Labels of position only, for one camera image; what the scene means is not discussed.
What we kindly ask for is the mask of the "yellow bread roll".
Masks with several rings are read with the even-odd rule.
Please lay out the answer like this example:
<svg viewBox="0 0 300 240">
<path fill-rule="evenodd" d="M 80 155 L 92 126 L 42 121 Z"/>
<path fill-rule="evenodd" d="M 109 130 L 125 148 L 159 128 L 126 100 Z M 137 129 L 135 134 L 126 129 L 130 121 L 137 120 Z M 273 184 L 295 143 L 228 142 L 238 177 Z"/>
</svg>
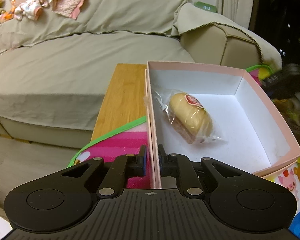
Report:
<svg viewBox="0 0 300 240">
<path fill-rule="evenodd" d="M 225 141 L 217 122 L 195 96 L 161 87 L 152 89 L 152 95 L 165 121 L 189 145 Z"/>
</svg>

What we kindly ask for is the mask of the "pink cardboard box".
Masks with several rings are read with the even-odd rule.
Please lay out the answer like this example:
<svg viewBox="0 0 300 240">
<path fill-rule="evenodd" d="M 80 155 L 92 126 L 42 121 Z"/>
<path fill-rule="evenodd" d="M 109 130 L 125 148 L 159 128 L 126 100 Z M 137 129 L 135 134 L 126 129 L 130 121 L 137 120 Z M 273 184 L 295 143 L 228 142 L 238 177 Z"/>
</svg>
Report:
<svg viewBox="0 0 300 240">
<path fill-rule="evenodd" d="M 216 123 L 219 140 L 188 144 L 167 122 L 154 97 L 156 88 L 194 96 Z M 243 70 L 213 64 L 150 61 L 146 70 L 150 177 L 162 186 L 158 145 L 191 161 L 210 157 L 267 177 L 300 157 L 300 146 L 270 98 Z"/>
</svg>

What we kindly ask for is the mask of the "colourful cartoon play mat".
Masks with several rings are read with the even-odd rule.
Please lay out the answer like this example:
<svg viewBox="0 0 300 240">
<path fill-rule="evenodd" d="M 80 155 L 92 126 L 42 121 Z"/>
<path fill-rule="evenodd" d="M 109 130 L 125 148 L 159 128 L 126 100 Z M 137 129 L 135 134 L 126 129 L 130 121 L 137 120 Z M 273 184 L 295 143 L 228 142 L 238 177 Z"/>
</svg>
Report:
<svg viewBox="0 0 300 240">
<path fill-rule="evenodd" d="M 136 150 L 143 142 L 147 141 L 146 116 L 121 126 L 95 140 L 92 140 L 79 150 L 70 160 L 70 165 L 101 156 L 105 161 L 113 161 L 115 157 L 125 153 L 136 153 Z M 293 194 L 298 202 L 298 210 L 292 225 L 291 231 L 300 238 L 300 180 L 296 174 L 300 171 L 300 157 L 285 168 L 267 175 L 266 179 L 282 184 L 285 180 L 296 181 Z"/>
</svg>

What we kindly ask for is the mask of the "beige sofa with cover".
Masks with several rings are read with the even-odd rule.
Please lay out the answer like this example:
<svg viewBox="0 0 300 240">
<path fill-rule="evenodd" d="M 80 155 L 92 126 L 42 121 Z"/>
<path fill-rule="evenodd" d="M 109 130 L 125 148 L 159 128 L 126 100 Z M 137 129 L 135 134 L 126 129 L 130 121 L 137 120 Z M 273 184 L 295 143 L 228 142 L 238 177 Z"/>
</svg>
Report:
<svg viewBox="0 0 300 240">
<path fill-rule="evenodd" d="M 119 63 L 282 66 L 266 40 L 185 0 L 87 0 L 0 24 L 0 135 L 71 148 L 91 138 Z"/>
</svg>

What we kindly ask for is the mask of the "green digital clock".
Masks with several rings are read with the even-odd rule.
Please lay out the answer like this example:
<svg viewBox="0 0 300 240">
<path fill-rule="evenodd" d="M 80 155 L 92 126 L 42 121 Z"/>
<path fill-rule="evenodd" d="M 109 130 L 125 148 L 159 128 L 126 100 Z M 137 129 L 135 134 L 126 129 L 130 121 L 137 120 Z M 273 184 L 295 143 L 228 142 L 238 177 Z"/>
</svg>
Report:
<svg viewBox="0 0 300 240">
<path fill-rule="evenodd" d="M 208 3 L 196 1 L 193 3 L 193 5 L 199 9 L 209 11 L 209 12 L 214 12 L 217 13 L 217 7 Z"/>
</svg>

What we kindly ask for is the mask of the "pink baby clothes pile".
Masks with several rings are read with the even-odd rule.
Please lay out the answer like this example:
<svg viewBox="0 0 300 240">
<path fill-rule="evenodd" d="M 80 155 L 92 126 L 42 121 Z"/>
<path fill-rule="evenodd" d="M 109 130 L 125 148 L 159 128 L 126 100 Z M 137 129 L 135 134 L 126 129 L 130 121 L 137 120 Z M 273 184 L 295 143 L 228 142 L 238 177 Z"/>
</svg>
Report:
<svg viewBox="0 0 300 240">
<path fill-rule="evenodd" d="M 76 20 L 81 7 L 86 0 L 10 0 L 11 8 L 6 11 L 3 6 L 5 0 L 0 0 L 0 24 L 13 18 L 22 20 L 28 18 L 36 21 L 43 13 L 44 8 L 67 18 Z"/>
</svg>

